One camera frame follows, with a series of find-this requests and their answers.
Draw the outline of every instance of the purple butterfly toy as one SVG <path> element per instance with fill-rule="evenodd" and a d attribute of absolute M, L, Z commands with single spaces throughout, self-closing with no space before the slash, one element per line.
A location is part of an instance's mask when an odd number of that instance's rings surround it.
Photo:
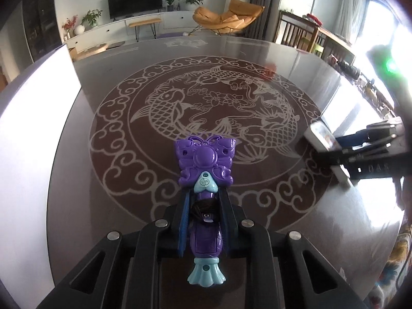
<path fill-rule="evenodd" d="M 190 284 L 202 287 L 221 285 L 226 280 L 218 263 L 223 241 L 219 220 L 219 187 L 233 183 L 230 168 L 236 140 L 212 136 L 203 140 L 197 136 L 175 141 L 181 177 L 179 185 L 192 189 L 190 205 L 190 248 L 195 267 Z"/>

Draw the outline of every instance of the silver bolt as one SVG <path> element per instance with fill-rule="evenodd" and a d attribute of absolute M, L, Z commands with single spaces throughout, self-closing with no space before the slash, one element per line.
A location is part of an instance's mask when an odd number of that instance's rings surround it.
<path fill-rule="evenodd" d="M 293 239 L 294 241 L 298 241 L 299 239 L 302 238 L 302 235 L 300 234 L 300 232 L 291 231 L 289 232 L 289 237 L 290 239 Z"/>
<path fill-rule="evenodd" d="M 115 241 L 119 239 L 119 237 L 120 237 L 120 234 L 117 231 L 109 232 L 107 235 L 107 239 L 110 241 Z"/>
<path fill-rule="evenodd" d="M 255 225 L 255 223 L 252 221 L 252 220 L 243 220 L 242 221 L 242 225 L 245 227 L 245 228 L 251 228 L 252 226 L 254 226 Z"/>
<path fill-rule="evenodd" d="M 157 220 L 156 223 L 155 223 L 155 225 L 156 225 L 158 228 L 164 228 L 164 227 L 167 226 L 167 221 L 166 221 L 166 220 Z"/>

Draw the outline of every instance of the plant pot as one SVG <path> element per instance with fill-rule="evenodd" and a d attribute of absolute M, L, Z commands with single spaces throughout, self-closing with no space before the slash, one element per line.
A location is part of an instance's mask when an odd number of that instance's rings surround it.
<path fill-rule="evenodd" d="M 81 24 L 81 25 L 78 25 L 76 28 L 75 28 L 75 35 L 77 36 L 77 35 L 81 35 L 83 32 L 85 31 L 85 28 L 84 28 L 84 26 Z"/>
<path fill-rule="evenodd" d="M 199 5 L 197 5 L 197 4 L 188 4 L 188 3 L 186 3 L 186 10 L 188 10 L 188 11 L 195 11 L 198 7 L 199 7 Z"/>

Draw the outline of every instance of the triangular cutout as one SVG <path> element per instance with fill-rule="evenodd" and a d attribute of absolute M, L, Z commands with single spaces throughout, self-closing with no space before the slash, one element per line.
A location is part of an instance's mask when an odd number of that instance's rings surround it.
<path fill-rule="evenodd" d="M 99 276 L 105 255 L 104 252 L 96 254 L 83 270 L 70 282 L 70 287 L 80 292 L 91 294 L 96 285 L 97 277 Z"/>
<path fill-rule="evenodd" d="M 304 251 L 303 259 L 305 260 L 312 287 L 316 294 L 321 294 L 337 287 L 336 281 L 333 280 L 325 267 L 322 266 L 312 253 Z"/>

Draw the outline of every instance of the tv screen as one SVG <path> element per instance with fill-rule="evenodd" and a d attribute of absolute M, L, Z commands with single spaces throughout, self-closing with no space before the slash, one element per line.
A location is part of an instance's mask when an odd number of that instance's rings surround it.
<path fill-rule="evenodd" d="M 110 18 L 161 9 L 163 0 L 109 0 Z"/>

